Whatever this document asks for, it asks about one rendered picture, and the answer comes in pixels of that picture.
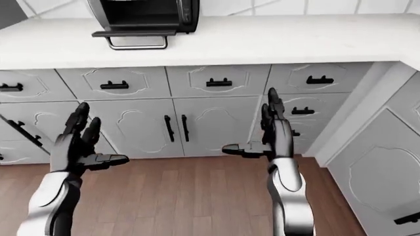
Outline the white drawer front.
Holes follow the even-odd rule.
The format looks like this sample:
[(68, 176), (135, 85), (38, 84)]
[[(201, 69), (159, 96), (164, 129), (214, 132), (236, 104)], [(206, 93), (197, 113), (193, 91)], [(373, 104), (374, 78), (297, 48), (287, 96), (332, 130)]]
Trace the white drawer front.
[[(352, 92), (372, 67), (371, 62), (321, 64), (274, 64), (266, 87), (279, 94), (316, 94)], [(333, 84), (306, 84), (309, 76), (333, 78)]]
[(75, 96), (53, 69), (0, 70), (0, 86), (23, 84), (22, 92), (0, 92), (0, 103), (63, 102)]
[[(258, 96), (263, 93), (269, 65), (167, 66), (171, 93), (176, 97)], [(229, 87), (206, 87), (206, 82), (227, 78)]]
[[(287, 119), (331, 119), (348, 98), (349, 93), (328, 94), (279, 94), (285, 107)], [(311, 115), (292, 115), (292, 109), (308, 107), (315, 113)]]
[[(80, 100), (124, 100), (169, 97), (163, 67), (58, 69), (58, 74)], [(100, 85), (125, 80), (128, 89), (101, 90)]]
[(295, 154), (304, 154), (329, 123), (329, 119), (290, 119), (291, 129), (301, 135), (293, 137)]
[(420, 126), (420, 71), (392, 96), (387, 106), (407, 122)]

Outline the black and silver toaster oven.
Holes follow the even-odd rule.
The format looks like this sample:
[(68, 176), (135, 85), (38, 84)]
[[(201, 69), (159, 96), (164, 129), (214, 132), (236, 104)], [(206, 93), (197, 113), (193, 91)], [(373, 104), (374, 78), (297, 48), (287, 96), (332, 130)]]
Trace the black and silver toaster oven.
[(87, 0), (105, 31), (146, 35), (193, 33), (200, 0)]

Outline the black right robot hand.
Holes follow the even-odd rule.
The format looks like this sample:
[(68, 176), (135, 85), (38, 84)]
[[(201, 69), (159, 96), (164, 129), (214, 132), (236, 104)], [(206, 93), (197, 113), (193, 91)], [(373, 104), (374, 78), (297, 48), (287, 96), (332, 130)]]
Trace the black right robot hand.
[(284, 117), (285, 107), (275, 88), (268, 90), (268, 102), (261, 108), (261, 129), (264, 131), (260, 142), (229, 144), (222, 147), (227, 155), (239, 155), (246, 159), (262, 156), (269, 161), (292, 158), (293, 134), (289, 121)]

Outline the black toaster oven door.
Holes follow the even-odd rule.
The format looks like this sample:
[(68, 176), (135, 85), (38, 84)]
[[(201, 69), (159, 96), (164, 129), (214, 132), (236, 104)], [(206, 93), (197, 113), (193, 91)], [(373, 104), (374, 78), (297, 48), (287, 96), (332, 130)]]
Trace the black toaster oven door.
[[(161, 50), (168, 47), (168, 37), (175, 36), (177, 33), (174, 30), (170, 31), (96, 31), (92, 33), (92, 37), (103, 37), (108, 43), (108, 46), (113, 50)], [(162, 45), (141, 45), (141, 46), (115, 46), (112, 37), (161, 37), (163, 39)]]

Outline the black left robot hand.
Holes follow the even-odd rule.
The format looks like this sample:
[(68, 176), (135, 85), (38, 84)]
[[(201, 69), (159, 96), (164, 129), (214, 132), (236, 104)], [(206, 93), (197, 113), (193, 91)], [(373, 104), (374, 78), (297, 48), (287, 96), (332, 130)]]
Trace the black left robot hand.
[(95, 145), (100, 138), (101, 120), (88, 121), (90, 107), (82, 102), (65, 123), (51, 151), (51, 172), (70, 172), (82, 176), (86, 170), (106, 170), (129, 162), (125, 155), (97, 153)]

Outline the white cabinet door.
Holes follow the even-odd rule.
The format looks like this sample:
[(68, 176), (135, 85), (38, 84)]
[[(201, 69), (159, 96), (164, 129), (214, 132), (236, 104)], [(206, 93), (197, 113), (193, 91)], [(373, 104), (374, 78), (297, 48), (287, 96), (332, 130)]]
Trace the white cabinet door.
[[(78, 105), (78, 102), (0, 104), (0, 165), (49, 163), (54, 141)], [(21, 125), (42, 146), (24, 137), (8, 120)]]
[(420, 136), (388, 109), (328, 169), (367, 236), (420, 235)]
[[(185, 156), (217, 156), (224, 145), (247, 141), (259, 97), (178, 98), (174, 105)], [(181, 115), (187, 116), (189, 142)]]
[[(92, 101), (91, 114), (102, 120), (102, 133), (119, 154), (131, 159), (183, 157), (173, 101)], [(164, 115), (171, 118), (175, 141), (170, 141)]]

